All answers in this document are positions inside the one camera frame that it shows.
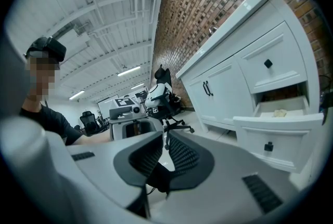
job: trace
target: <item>fluorescent light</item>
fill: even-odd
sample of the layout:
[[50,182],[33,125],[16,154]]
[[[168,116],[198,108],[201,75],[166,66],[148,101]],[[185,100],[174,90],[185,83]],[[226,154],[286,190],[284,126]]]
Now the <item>fluorescent light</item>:
[[131,89],[134,89],[134,88],[139,87],[139,86],[142,86],[142,85],[143,85],[143,84],[139,84],[139,85],[137,85],[137,86],[132,87]]
[[135,67],[135,68],[133,68],[133,69],[130,69],[130,70],[128,70],[128,71],[125,71],[125,72],[119,73],[118,76],[121,76],[121,75],[127,74],[127,73],[129,73],[129,72],[133,72],[133,71],[135,71],[135,70],[137,70],[137,69],[140,69],[140,66]]
[[73,98],[79,96],[80,94],[84,93],[84,91],[80,91],[78,92],[76,95],[72,96],[71,98],[69,98],[69,100],[72,100]]

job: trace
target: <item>chair base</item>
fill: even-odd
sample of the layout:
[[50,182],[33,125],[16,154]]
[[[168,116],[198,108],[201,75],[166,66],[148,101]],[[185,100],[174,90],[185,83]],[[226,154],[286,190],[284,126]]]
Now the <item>chair base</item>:
[[170,130],[189,129],[189,131],[192,134],[194,133],[194,129],[191,126],[189,126],[189,125],[185,125],[184,120],[177,121],[173,117],[171,117],[171,119],[173,119],[175,121],[175,123],[170,124],[168,120],[165,120],[166,128],[164,128],[164,132],[168,132]]

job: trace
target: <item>white wall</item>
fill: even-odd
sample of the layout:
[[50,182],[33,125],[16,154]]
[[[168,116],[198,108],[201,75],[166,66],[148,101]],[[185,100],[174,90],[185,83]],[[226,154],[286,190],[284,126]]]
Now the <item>white wall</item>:
[[48,107],[64,115],[72,127],[75,125],[80,125],[82,128],[84,127],[83,123],[80,121],[80,116],[82,116],[82,112],[84,111],[91,111],[95,114],[95,118],[99,116],[97,113],[99,110],[98,105],[94,103],[59,99],[47,99],[46,101]]

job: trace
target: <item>black cable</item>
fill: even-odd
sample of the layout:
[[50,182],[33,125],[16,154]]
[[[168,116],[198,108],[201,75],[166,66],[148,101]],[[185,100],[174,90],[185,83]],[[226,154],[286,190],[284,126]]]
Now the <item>black cable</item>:
[[152,190],[149,193],[147,193],[147,195],[150,195],[152,192],[154,192],[155,189],[156,189],[155,187],[152,188]]

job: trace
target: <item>black t-shirt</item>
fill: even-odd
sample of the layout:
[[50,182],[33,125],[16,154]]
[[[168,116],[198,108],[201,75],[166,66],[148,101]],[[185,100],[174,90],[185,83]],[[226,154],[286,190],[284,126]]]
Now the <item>black t-shirt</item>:
[[68,146],[78,140],[82,134],[75,130],[59,112],[43,105],[39,112],[30,112],[21,109],[20,115],[38,122],[46,131],[53,131],[62,137]]

